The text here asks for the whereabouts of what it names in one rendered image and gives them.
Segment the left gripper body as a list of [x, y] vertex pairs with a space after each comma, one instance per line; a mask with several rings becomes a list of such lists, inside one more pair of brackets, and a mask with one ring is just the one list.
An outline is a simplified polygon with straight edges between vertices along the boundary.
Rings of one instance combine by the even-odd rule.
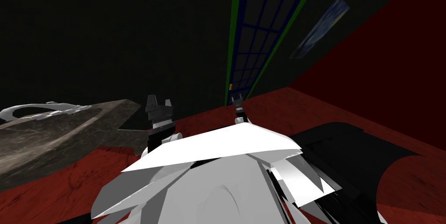
[[154, 124], [172, 119], [173, 107], [168, 105], [148, 104], [145, 112], [148, 114], [148, 120]]

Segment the blue paned door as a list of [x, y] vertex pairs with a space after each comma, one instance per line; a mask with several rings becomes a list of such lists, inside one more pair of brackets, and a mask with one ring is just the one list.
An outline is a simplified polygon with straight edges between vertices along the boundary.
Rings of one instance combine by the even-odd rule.
[[226, 105], [232, 96], [246, 98], [252, 91], [301, 1], [233, 0]]

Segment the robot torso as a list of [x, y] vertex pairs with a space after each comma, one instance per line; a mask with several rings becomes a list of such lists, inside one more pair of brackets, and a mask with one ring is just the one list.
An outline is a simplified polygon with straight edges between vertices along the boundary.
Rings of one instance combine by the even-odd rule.
[[290, 137], [244, 122], [175, 134], [99, 192], [97, 224], [310, 224], [299, 207], [340, 189]]

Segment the grey stone counter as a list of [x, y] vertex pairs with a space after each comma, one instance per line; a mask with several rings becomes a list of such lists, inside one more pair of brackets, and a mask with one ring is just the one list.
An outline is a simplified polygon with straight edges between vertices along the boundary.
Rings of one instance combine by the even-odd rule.
[[36, 107], [48, 112], [17, 118], [19, 106], [0, 111], [0, 192], [54, 174], [99, 146], [129, 147], [136, 156], [147, 147], [147, 131], [121, 129], [140, 107], [130, 100]]

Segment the blue painting on wall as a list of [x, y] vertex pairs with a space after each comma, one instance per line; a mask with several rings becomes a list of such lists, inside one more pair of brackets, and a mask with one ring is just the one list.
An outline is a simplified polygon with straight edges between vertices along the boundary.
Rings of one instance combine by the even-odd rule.
[[307, 55], [349, 9], [350, 7], [344, 0], [335, 0], [294, 50], [290, 59], [302, 59]]

